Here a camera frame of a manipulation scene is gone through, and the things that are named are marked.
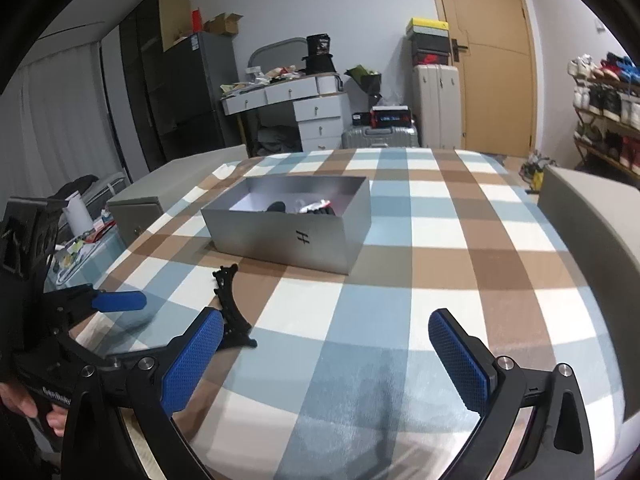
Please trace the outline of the person's left hand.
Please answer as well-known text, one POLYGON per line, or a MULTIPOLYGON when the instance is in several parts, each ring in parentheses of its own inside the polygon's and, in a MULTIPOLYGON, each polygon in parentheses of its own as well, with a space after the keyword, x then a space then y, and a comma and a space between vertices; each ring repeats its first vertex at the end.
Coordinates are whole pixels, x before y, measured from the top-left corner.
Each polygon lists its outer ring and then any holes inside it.
MULTIPOLYGON (((15 380, 0 382, 0 396, 2 404, 13 413, 28 418, 36 418, 38 416, 38 408, 34 399, 19 382, 15 380)), ((46 416, 47 424, 57 437, 62 438, 64 436, 67 415, 66 408, 53 405, 52 410, 46 416)))

